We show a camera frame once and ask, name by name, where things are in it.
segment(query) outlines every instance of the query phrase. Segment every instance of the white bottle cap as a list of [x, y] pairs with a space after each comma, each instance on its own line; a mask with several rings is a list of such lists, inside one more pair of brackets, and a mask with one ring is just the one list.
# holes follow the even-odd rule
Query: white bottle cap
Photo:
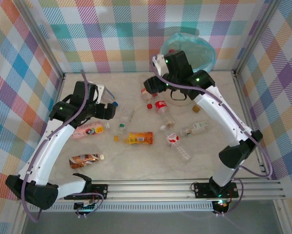
[[99, 154], [99, 159], [100, 160], [104, 160], [105, 159], [105, 155], [104, 154]]

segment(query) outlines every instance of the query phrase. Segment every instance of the checkered wall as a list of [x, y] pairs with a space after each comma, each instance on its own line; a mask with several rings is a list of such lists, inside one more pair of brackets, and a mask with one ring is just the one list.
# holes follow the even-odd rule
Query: checkered wall
[[258, 26], [259, 26], [259, 21], [261, 20], [261, 18], [263, 17], [263, 14], [265, 13], [265, 11], [267, 10], [267, 7], [269, 5], [269, 3], [271, 2], [272, 0], [264, 0], [264, 3], [260, 9], [260, 12], [259, 14], [257, 15], [257, 18], [255, 19], [249, 33], [248, 33], [248, 36], [245, 40], [245, 43], [243, 45], [243, 47], [241, 48], [241, 50], [239, 51], [239, 54], [237, 56], [237, 60], [235, 61], [235, 64], [233, 66], [233, 69], [235, 70], [240, 62], [240, 59], [241, 57], [244, 55], [244, 52], [245, 52], [245, 49], [248, 47], [248, 45], [250, 44], [251, 42], [251, 39], [252, 39], [252, 36], [254, 34], [254, 32], [258, 29]]
[[31, 0], [66, 72], [149, 71], [150, 56], [177, 32], [199, 35], [231, 70], [263, 0]]
[[0, 0], [0, 234], [14, 221], [16, 197], [5, 186], [32, 155], [59, 78], [11, 0]]
[[281, 2], [241, 75], [252, 118], [292, 212], [292, 0]]

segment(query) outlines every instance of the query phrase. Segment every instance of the yellow bottle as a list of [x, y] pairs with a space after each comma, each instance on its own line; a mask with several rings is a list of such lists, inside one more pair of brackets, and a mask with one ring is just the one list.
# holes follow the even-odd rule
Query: yellow bottle
[[149, 144], [153, 143], [153, 133], [129, 133], [128, 138], [125, 140], [125, 143], [132, 144]]

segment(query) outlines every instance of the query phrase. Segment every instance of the pink bottle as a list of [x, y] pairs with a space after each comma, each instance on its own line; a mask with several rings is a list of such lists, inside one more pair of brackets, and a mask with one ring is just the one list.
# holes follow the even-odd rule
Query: pink bottle
[[109, 123], [103, 123], [101, 121], [96, 121], [93, 123], [86, 124], [84, 126], [77, 127], [77, 129], [72, 134], [72, 138], [82, 138], [87, 135], [96, 135], [102, 133], [105, 129], [110, 128]]

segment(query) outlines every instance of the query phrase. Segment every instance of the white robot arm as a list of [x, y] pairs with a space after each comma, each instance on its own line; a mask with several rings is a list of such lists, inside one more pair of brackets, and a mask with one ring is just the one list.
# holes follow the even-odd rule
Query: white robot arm
[[261, 132], [253, 131], [241, 121], [223, 99], [218, 87], [207, 72], [200, 70], [193, 73], [183, 51], [156, 55], [152, 58], [151, 65], [156, 76], [144, 82], [149, 93], [162, 92], [166, 88], [179, 89], [222, 126], [228, 146], [219, 153], [222, 164], [209, 180], [210, 189], [215, 195], [219, 195], [229, 185], [239, 166], [254, 150], [256, 145], [253, 140], [262, 139]]
[[[25, 183], [25, 201], [43, 210], [48, 209], [59, 198], [75, 193], [93, 192], [91, 179], [81, 174], [73, 174], [71, 177], [56, 181], [49, 180], [50, 172], [60, 151], [81, 122], [91, 117], [111, 119], [115, 115], [117, 103], [114, 96], [104, 85], [88, 82], [84, 108], [75, 119], [62, 127], [64, 122], [79, 111], [84, 96], [84, 82], [78, 81], [73, 94], [54, 105], [46, 130], [28, 163], [18, 175], [8, 176], [5, 184], [18, 198], [21, 198], [23, 183]], [[58, 132], [52, 134], [60, 127], [62, 128]]]

